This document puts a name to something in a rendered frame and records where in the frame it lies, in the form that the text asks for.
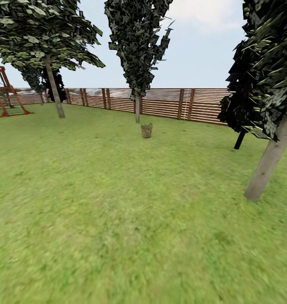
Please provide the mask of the wicker basket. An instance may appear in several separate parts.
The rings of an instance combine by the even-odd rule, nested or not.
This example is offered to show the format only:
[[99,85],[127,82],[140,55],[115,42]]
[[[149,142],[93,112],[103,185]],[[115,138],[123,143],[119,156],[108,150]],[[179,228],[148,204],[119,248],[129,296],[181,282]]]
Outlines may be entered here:
[[151,133],[152,133],[152,123],[149,125],[142,125],[141,129],[142,129],[142,137],[143,138],[151,138]]

